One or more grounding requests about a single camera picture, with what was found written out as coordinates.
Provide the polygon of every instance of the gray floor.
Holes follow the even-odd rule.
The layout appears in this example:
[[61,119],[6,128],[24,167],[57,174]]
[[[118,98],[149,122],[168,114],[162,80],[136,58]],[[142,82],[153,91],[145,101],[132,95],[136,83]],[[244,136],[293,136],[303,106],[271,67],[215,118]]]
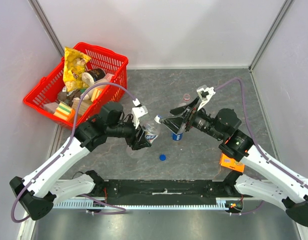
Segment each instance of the gray floor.
[[86,239],[300,240],[300,237],[295,223],[283,210],[269,203],[244,216],[211,210],[131,210],[120,215],[91,216],[82,210],[54,209],[36,222],[32,237],[32,240]]
[[[271,155],[273,150],[256,93],[247,69],[153,69],[129,70],[128,89],[147,107],[154,117],[166,116],[170,109],[177,107],[184,93],[192,99],[197,97],[196,88],[201,85],[216,87],[233,77],[244,80],[248,118],[259,144]],[[121,99],[124,111],[130,113],[132,102],[125,95]],[[206,105],[207,113],[215,116],[222,108],[234,109],[242,120],[240,129],[247,132],[242,111],[241,93],[238,83],[218,92]],[[70,135],[64,131],[62,142]],[[71,179],[77,171],[95,170],[104,179],[214,179],[222,180],[230,172],[219,165],[219,142],[192,129],[184,133],[181,142],[173,142],[170,132],[163,127],[161,135],[142,159],[126,157],[124,139],[109,138],[88,156],[76,163],[62,177]],[[166,161],[159,155],[165,154]],[[254,171],[245,173],[255,176]]]

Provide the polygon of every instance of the yellow package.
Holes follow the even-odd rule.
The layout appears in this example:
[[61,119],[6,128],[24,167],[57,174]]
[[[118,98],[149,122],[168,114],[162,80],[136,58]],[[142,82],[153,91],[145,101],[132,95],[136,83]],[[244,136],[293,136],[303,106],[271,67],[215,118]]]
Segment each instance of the yellow package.
[[65,66],[63,81],[68,92],[86,89],[88,85],[82,81],[86,63],[91,57],[73,48],[65,47]]

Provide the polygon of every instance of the red plastic crate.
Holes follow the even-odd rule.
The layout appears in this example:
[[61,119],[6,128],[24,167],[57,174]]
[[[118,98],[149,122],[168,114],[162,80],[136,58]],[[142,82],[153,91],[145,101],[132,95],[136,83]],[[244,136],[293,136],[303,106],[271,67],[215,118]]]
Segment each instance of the red plastic crate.
[[[89,45],[84,42],[78,43],[74,49],[87,54],[92,59],[87,63],[87,71],[102,68],[106,73],[114,74],[111,82],[127,88],[126,66],[128,59],[125,56],[114,53],[106,48]],[[43,104],[55,102],[58,93],[65,86],[63,82],[64,58],[58,66],[27,94],[24,104],[36,109],[40,114],[52,119],[59,125],[71,129],[73,124],[44,110]],[[86,121],[92,115],[98,114],[100,108],[109,101],[118,102],[124,95],[124,91],[116,86],[107,85],[100,96],[88,108],[85,114],[79,119],[77,125]]]

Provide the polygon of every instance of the gray stone surface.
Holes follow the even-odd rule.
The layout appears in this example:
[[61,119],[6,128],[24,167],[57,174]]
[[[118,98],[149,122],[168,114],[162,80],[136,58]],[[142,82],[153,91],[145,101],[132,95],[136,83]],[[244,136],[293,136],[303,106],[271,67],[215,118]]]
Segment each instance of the gray stone surface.
[[[255,90],[247,69],[151,69],[129,70],[130,90],[151,114],[166,116],[170,109],[177,107],[183,94],[189,93],[192,100],[197,97],[196,88],[201,85],[216,87],[233,77],[244,80],[248,118],[259,144],[271,155],[270,140],[266,131]],[[128,95],[120,101],[125,113],[130,113],[132,102]],[[220,90],[205,106],[206,112],[215,116],[222,108],[234,109],[242,120],[240,129],[247,132],[242,110],[241,93],[238,83]],[[64,142],[70,135],[65,130]],[[77,171],[95,170],[104,179],[214,179],[223,180],[230,172],[219,165],[219,142],[208,135],[192,129],[184,133],[183,140],[174,142],[169,130],[162,126],[161,135],[147,154],[141,159],[126,155],[124,139],[108,138],[107,142],[84,157],[62,177],[71,179]],[[165,154],[166,161],[159,155]],[[245,173],[255,172],[246,168]]]

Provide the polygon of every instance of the orange package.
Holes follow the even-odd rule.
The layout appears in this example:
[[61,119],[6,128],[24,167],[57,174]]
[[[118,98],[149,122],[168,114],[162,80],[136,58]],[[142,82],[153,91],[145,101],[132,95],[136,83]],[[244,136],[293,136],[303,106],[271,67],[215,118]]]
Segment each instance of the orange package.
[[235,159],[229,158],[225,154],[221,154],[219,164],[223,167],[238,171],[244,172],[245,165],[241,162],[236,161]]

